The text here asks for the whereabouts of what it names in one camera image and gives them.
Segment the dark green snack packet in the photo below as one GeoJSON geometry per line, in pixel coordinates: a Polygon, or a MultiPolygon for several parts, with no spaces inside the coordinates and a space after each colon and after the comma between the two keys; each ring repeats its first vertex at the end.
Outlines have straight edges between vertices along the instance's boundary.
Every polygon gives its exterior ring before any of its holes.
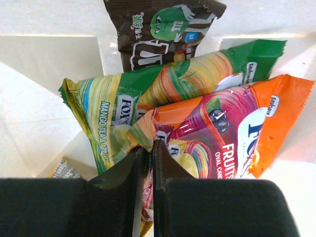
{"type": "Polygon", "coordinates": [[[227,6],[217,0],[106,0],[124,72],[194,57],[227,6]]]}

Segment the green Savoria snack packet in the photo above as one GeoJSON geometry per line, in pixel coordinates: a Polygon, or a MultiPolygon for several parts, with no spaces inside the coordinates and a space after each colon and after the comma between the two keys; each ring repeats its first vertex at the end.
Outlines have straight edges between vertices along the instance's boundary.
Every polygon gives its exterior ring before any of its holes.
{"type": "Polygon", "coordinates": [[[87,135],[98,173],[124,154],[119,134],[147,111],[234,86],[266,81],[284,53],[286,41],[257,39],[184,61],[74,82],[59,92],[87,135]]]}

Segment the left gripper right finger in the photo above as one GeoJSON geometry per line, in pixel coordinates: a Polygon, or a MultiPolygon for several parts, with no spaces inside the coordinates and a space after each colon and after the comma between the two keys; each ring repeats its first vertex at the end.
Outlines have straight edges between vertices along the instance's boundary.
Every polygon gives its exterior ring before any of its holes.
{"type": "Polygon", "coordinates": [[[196,179],[154,142],[154,235],[157,237],[296,237],[280,188],[268,180],[196,179]]]}

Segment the checkered paper bag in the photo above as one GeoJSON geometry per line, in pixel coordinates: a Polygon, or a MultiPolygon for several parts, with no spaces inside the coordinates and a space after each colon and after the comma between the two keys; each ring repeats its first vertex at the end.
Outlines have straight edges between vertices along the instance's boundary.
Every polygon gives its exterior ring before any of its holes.
{"type": "MultiPolygon", "coordinates": [[[[287,40],[272,76],[316,77],[313,0],[228,0],[197,47],[203,55],[257,38],[287,40]]],[[[0,175],[44,177],[61,156],[96,175],[89,142],[58,88],[122,72],[117,33],[101,0],[0,3],[0,175]]]]}

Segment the yellow snack packet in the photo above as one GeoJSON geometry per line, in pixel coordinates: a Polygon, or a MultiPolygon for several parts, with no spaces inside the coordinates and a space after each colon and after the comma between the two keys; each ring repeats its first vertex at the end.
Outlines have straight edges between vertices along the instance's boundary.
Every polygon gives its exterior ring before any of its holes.
{"type": "Polygon", "coordinates": [[[62,157],[57,165],[53,168],[48,178],[66,178],[76,179],[82,178],[79,172],[67,161],[65,157],[62,157]]]}

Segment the orange Savoria snack packet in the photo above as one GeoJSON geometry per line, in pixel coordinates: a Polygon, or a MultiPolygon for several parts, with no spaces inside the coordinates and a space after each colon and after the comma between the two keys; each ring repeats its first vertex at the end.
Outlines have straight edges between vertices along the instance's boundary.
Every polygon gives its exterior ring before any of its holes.
{"type": "Polygon", "coordinates": [[[273,163],[315,82],[290,75],[147,112],[127,132],[152,153],[162,140],[196,179],[254,179],[273,163]]]}

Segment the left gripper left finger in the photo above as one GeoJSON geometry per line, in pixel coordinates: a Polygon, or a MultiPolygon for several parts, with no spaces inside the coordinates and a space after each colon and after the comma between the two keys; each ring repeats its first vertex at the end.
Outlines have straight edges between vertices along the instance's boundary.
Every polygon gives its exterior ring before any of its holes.
{"type": "Polygon", "coordinates": [[[135,148],[86,181],[2,178],[3,237],[138,237],[146,152],[135,148]]]}

